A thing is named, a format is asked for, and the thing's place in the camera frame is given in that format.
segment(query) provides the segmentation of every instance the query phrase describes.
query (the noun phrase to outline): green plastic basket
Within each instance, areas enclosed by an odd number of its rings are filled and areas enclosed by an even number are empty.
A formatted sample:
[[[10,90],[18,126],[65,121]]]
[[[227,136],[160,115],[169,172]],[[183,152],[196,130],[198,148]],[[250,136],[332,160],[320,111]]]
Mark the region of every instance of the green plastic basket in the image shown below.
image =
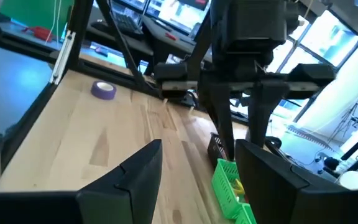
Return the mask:
[[[239,216],[235,224],[256,224],[254,214],[251,206],[248,203],[243,203],[240,209]]]
[[[218,164],[212,177],[212,188],[218,198],[223,216],[228,219],[236,219],[243,204],[236,200],[236,195],[230,184],[235,179],[240,179],[236,163],[218,159]]]

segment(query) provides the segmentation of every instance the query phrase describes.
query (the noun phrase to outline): purple tape roll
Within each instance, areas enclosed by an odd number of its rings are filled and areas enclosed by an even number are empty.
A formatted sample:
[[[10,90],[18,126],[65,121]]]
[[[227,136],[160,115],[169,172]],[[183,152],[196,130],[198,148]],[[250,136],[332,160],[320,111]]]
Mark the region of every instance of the purple tape roll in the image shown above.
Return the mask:
[[[95,81],[92,85],[91,93],[102,100],[112,100],[116,95],[117,89],[110,83]]]

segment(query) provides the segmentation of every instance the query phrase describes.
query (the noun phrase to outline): wooden table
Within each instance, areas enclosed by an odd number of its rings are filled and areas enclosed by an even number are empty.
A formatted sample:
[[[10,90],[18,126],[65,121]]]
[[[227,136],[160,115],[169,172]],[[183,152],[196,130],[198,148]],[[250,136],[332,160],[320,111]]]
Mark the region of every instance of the wooden table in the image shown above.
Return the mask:
[[[90,93],[94,78],[68,71],[0,180],[0,192],[78,190],[162,139],[163,170],[153,223],[230,223],[211,187],[208,115],[116,86]],[[234,124],[236,138],[247,127]]]

